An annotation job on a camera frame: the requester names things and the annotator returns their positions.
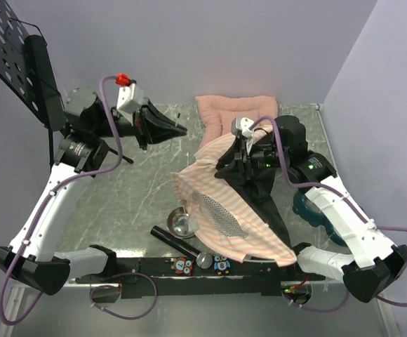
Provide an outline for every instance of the striped cloth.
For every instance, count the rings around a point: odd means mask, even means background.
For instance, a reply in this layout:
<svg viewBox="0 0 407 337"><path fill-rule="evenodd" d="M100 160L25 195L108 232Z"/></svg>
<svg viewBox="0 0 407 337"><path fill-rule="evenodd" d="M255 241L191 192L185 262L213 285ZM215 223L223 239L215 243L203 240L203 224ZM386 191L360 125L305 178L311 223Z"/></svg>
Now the striped cloth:
<svg viewBox="0 0 407 337"><path fill-rule="evenodd" d="M272 130L271 126L262 128L267 132ZM254 142L264 135L264 132L255 132ZM255 256L275 260L279 267L292 265L296 262L294 252L225 180L214 178L218 159L233 142L232 134L213 140L196 153L194 164L172 173L175 193L197 226L194 228L196 236L210 249L239 262L246 256ZM213 209L206 209L209 204ZM214 206L220 211L218 215Z"/></svg>

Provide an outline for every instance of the gray marble tabletop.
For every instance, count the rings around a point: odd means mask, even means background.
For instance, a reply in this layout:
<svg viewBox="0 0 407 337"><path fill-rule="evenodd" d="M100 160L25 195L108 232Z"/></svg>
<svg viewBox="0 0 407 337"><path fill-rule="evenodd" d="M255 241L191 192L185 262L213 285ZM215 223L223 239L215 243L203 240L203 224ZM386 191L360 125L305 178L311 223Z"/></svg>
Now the gray marble tabletop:
<svg viewBox="0 0 407 337"><path fill-rule="evenodd" d="M116 251L118 257L171 257L180 254L150 235L152 226L166 229L168 214L180 206L171 186L171 172L179 172L194 162L205 126L196 105L157 105L160 111L188 129L185 137L138 148L134 138L122 140L124 154L135 163L123 162L108 174L96 177L78 201L62 233L58 251L84 249L100 244ZM307 128L310 149L332 160L318 112L314 105L284 105L280 114L297 116ZM108 144L115 147L114 140ZM108 154L103 165L116 160ZM295 190L286 185L281 171L272 190L272 198L283 217L292 245L310 242L336 252L348 252L328 239L322 227L314 228L295 215L292 200ZM196 237L188 239L198 249L208 250Z"/></svg>

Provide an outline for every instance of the black cable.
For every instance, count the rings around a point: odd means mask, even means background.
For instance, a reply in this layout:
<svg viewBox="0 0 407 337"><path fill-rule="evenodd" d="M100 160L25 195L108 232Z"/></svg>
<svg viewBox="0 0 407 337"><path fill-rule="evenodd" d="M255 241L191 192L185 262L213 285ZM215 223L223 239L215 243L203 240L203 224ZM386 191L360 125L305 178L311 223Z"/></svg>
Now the black cable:
<svg viewBox="0 0 407 337"><path fill-rule="evenodd" d="M118 155L118 152L117 152L116 150L113 150L111 147L109 147L108 150L109 150L111 153L113 153L113 154L115 154L115 155ZM129 157L126 157L126 156L124 156L124 155L122 155L122 159L124 159L125 161L127 161L129 164L133 164L133 163L134 163L133 159L131 159L131 158L129 158Z"/></svg>
<svg viewBox="0 0 407 337"><path fill-rule="evenodd" d="M54 135L52 130L48 129L48 139L49 139L49 167L52 170L54 166Z"/></svg>

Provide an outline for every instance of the wall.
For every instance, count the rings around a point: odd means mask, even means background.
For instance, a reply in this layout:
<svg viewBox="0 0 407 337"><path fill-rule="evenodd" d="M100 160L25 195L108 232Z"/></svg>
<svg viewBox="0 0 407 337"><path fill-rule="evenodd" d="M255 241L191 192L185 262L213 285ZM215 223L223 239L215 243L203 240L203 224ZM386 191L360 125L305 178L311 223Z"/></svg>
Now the wall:
<svg viewBox="0 0 407 337"><path fill-rule="evenodd" d="M275 95L320 103L376 0L18 0L38 24L58 81L135 77L156 103Z"/></svg>
<svg viewBox="0 0 407 337"><path fill-rule="evenodd" d="M377 224L407 226L407 1L378 2L325 99L323 120L359 203ZM407 244L407 234L388 235ZM407 302L407 271L389 297ZM407 336L407 309L394 312Z"/></svg>
<svg viewBox="0 0 407 337"><path fill-rule="evenodd" d="M25 223L48 176L47 130L0 80L0 245Z"/></svg>

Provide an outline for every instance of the metal bowl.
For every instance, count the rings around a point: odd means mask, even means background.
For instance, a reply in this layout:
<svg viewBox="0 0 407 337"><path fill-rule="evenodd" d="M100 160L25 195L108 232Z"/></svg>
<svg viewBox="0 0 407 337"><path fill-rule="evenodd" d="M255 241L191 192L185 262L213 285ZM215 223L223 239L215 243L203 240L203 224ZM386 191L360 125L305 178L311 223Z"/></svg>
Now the metal bowl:
<svg viewBox="0 0 407 337"><path fill-rule="evenodd" d="M183 207L178 207L169 213L168 230L179 239L188 239L194 236L192 228L189 226L189 215Z"/></svg>

